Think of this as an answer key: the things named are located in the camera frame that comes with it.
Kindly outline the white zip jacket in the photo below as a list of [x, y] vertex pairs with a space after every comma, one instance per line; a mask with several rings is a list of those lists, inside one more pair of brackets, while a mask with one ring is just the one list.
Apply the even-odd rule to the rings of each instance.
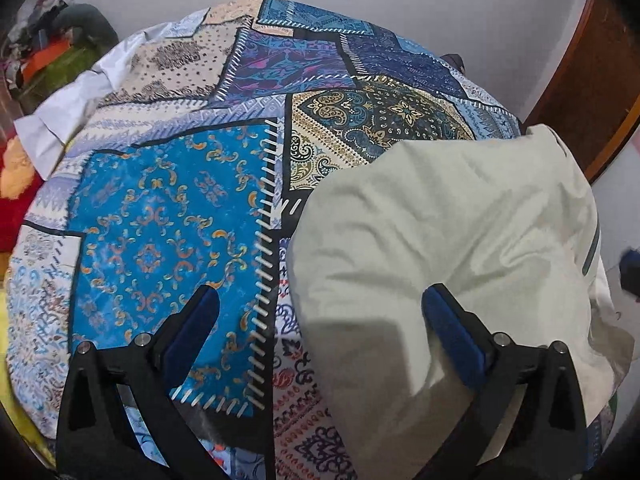
[[444, 284], [488, 330], [560, 340], [596, 418], [629, 370], [592, 189], [556, 133], [401, 141], [310, 193], [286, 256], [303, 343], [361, 479], [410, 479], [468, 408], [424, 322]]

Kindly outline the pile of clothes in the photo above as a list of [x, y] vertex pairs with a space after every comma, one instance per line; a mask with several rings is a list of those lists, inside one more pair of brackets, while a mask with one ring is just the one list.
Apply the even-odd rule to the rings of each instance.
[[116, 44], [117, 32], [92, 4], [37, 0], [3, 38], [1, 87], [30, 114]]

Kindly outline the dark wooden door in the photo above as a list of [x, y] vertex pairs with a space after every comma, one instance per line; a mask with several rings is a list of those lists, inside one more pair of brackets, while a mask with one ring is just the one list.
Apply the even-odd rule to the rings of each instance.
[[526, 118], [551, 127], [592, 182], [639, 125], [639, 34], [613, 0], [586, 0], [573, 37]]

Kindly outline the blue patchwork bedspread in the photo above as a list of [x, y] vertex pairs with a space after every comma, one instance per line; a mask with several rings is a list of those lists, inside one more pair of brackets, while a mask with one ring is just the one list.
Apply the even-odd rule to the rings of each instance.
[[401, 141], [528, 129], [388, 29], [291, 0], [208, 9], [140, 47], [26, 212], [6, 280], [16, 400], [54, 444], [78, 344], [155, 334], [194, 292], [217, 321], [172, 403], [217, 479], [361, 479], [323, 399], [286, 256], [310, 193]]

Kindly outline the red yellow plush blanket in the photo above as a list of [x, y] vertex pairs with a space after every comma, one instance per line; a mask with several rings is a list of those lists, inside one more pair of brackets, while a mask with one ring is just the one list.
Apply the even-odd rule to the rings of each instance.
[[6, 275], [29, 205], [43, 180], [18, 136], [1, 145], [1, 278]]

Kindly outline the white pillowcase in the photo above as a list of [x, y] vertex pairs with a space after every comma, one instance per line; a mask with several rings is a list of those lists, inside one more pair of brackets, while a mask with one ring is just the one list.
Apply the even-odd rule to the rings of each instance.
[[70, 84], [53, 92], [32, 114], [14, 120], [16, 135], [37, 174], [43, 179], [50, 177], [64, 148], [88, 122], [99, 102], [122, 85], [140, 47], [164, 39], [192, 37], [207, 12], [207, 9], [198, 10], [180, 21], [160, 23], [135, 32]]

